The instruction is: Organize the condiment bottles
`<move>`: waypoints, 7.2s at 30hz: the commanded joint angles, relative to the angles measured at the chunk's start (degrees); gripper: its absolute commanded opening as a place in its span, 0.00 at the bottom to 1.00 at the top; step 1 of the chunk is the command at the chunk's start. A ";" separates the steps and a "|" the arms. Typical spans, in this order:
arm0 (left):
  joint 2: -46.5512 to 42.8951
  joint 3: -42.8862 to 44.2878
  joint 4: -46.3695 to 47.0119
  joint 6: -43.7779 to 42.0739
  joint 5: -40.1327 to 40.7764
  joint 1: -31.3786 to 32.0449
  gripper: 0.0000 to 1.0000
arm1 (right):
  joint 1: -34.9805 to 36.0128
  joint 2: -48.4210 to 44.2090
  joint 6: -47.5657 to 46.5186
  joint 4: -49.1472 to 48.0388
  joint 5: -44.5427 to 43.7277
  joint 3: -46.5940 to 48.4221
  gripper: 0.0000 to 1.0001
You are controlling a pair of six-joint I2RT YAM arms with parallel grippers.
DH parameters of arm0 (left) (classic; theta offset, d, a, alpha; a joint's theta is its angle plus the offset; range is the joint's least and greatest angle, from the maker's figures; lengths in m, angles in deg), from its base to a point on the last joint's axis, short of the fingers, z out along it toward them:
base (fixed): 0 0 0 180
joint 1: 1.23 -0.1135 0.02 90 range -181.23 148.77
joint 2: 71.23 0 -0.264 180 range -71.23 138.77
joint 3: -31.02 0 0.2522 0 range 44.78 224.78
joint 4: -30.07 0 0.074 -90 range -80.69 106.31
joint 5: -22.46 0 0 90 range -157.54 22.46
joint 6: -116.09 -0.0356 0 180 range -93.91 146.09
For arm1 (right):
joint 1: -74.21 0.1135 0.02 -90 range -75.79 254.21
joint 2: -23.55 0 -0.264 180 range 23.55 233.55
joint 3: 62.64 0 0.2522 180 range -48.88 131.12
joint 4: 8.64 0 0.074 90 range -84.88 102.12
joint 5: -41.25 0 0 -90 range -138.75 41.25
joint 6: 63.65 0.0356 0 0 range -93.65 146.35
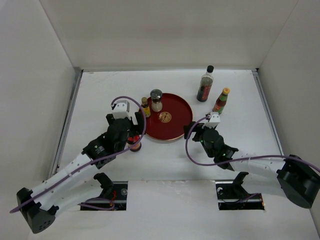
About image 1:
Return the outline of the small yellow label bottle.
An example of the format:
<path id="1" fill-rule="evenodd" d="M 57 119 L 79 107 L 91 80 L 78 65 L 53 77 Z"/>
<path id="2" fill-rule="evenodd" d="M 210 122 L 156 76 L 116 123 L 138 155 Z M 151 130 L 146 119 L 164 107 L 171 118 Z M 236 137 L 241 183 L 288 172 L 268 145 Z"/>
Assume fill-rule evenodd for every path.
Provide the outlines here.
<path id="1" fill-rule="evenodd" d="M 146 97 L 141 98 L 141 106 L 143 108 L 146 118 L 149 118 L 151 116 L 151 110 L 149 107 L 148 99 Z"/>

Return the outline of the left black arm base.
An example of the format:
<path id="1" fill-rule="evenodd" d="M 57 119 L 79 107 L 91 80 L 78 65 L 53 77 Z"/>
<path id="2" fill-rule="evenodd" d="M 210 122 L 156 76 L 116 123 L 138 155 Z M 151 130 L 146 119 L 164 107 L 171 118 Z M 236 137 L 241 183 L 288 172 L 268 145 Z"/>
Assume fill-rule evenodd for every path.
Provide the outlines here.
<path id="1" fill-rule="evenodd" d="M 112 181 L 105 173 L 97 173 L 93 179 L 99 182 L 100 194 L 80 203 L 81 211 L 127 210 L 129 187 L 127 181 Z"/>

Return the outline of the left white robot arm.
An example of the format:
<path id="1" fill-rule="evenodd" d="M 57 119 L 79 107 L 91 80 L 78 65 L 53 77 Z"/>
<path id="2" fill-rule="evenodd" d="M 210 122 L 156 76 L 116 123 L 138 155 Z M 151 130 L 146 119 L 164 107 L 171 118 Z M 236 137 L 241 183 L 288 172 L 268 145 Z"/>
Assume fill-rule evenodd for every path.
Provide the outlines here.
<path id="1" fill-rule="evenodd" d="M 114 183 L 100 170 L 125 153 L 129 138 L 146 131 L 147 120 L 142 112 L 135 112 L 137 124 L 126 111 L 106 116 L 107 131 L 92 140 L 65 168 L 38 186 L 21 188 L 17 194 L 17 207 L 30 230 L 38 234 L 53 224 L 56 217 L 69 207 L 90 199 L 108 199 Z"/>

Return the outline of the red lid sauce jar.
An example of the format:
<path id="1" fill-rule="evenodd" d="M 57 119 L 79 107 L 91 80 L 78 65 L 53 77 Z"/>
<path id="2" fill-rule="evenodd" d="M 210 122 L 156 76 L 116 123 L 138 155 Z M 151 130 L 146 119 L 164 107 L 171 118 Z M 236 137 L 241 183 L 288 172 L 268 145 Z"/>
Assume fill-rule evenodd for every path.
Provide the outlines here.
<path id="1" fill-rule="evenodd" d="M 127 147 L 131 152 L 138 152 L 140 151 L 142 144 L 139 142 L 140 136 L 139 135 L 130 135 L 127 139 Z"/>

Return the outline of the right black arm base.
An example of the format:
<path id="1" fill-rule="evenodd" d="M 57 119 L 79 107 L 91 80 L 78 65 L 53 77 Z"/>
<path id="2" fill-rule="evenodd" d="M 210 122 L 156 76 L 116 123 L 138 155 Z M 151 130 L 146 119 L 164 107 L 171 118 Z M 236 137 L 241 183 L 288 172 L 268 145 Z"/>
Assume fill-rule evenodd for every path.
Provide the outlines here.
<path id="1" fill-rule="evenodd" d="M 234 180 L 215 182 L 218 208 L 220 211 L 265 210 L 261 193 L 248 193 L 243 188 L 249 173 L 240 172 Z"/>

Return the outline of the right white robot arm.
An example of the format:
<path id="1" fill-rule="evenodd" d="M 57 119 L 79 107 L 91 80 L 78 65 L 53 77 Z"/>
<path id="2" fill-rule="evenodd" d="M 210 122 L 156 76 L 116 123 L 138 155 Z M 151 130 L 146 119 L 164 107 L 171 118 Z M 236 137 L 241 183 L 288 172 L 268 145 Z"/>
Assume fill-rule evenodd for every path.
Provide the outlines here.
<path id="1" fill-rule="evenodd" d="M 193 121 L 183 127 L 184 139 L 199 142 L 211 166 L 238 172 L 232 192 L 238 198 L 249 194 L 266 193 L 286 197 L 293 204 L 310 209 L 320 190 L 320 169 L 295 155 L 245 154 L 226 145 L 215 127 Z"/>

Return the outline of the silver cap spice shaker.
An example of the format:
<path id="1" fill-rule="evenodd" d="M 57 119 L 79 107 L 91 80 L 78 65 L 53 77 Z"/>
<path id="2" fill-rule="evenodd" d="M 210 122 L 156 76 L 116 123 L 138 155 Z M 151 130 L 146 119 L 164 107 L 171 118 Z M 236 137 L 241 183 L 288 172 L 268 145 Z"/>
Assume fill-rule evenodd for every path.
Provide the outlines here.
<path id="1" fill-rule="evenodd" d="M 150 92 L 151 108 L 156 113 L 160 112 L 163 108 L 162 96 L 163 96 L 163 93 L 159 89 L 153 89 Z"/>

